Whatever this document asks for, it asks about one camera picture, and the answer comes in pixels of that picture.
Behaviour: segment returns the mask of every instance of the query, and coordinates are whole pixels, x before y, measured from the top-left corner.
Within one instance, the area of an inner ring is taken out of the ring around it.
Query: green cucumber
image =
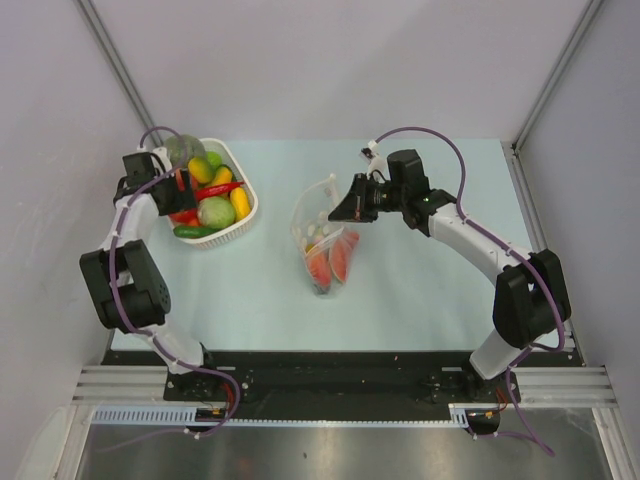
[[[209,227],[190,227],[188,225],[178,225],[174,227],[173,234],[178,238],[202,238],[216,233],[218,230]]]

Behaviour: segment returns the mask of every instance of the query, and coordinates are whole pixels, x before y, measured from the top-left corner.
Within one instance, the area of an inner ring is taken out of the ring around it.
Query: plastic basket
[[[240,235],[248,232],[249,229],[253,226],[255,221],[256,212],[258,211],[258,196],[256,195],[255,190],[251,186],[251,182],[244,174],[242,168],[238,164],[237,160],[229,150],[227,145],[215,138],[201,138],[200,141],[204,145],[205,150],[208,152],[216,152],[222,157],[222,162],[231,169],[233,174],[235,175],[238,181],[243,181],[244,185],[242,188],[247,193],[247,197],[249,198],[249,205],[251,205],[251,212],[245,218],[240,220],[237,223],[234,223],[230,227],[225,228],[224,230],[220,230],[219,232],[213,233],[211,235],[207,235],[202,238],[178,238],[178,240],[187,243],[189,245],[193,245],[194,247],[200,250],[207,250],[209,248],[217,247],[218,245],[222,245],[234,238],[238,238]],[[171,219],[167,217],[169,221],[169,225],[171,228],[174,227]]]

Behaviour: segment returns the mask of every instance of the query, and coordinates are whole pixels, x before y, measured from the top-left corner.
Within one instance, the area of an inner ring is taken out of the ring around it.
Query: light blue table surface
[[[498,140],[459,140],[467,163],[463,205],[503,238],[529,246]],[[347,284],[318,298],[289,227],[297,198],[335,173],[341,195],[366,141],[251,141],[228,146],[252,183],[260,207],[252,230],[199,251],[173,237],[160,219],[148,246],[172,297],[170,321],[209,349],[472,350],[492,329],[494,290],[446,245],[407,228],[399,213],[359,226],[361,241]],[[389,139],[383,155],[415,148],[432,188],[456,194],[460,168],[438,140]],[[117,333],[114,350],[146,350]]]

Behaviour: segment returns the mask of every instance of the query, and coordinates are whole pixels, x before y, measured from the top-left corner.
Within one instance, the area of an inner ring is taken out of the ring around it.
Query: red chili pepper
[[[216,195],[222,195],[223,193],[230,192],[234,188],[238,188],[243,185],[244,182],[231,182],[224,185],[216,185],[214,187],[206,187],[196,192],[196,200],[201,202],[205,198],[215,197]]]
[[[169,218],[171,218],[175,223],[182,223],[186,225],[194,218],[198,218],[198,209],[192,208],[191,210],[185,210],[184,212],[172,213],[169,215]]]

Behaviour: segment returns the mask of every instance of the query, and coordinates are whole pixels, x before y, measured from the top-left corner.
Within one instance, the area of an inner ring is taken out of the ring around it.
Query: yellow fruit
[[[247,192],[242,187],[234,188],[229,195],[231,205],[236,211],[236,222],[239,222],[251,212],[251,206],[249,205],[249,198]]]
[[[213,180],[216,173],[209,162],[200,157],[193,157],[191,160],[189,160],[187,169],[189,170],[189,173],[193,175],[193,178],[198,181],[198,183],[209,183],[211,180]]]
[[[225,167],[224,165],[222,165],[216,170],[213,181],[209,184],[209,186],[216,187],[218,185],[224,185],[225,183],[231,182],[232,178],[233,173],[231,172],[229,167]]]

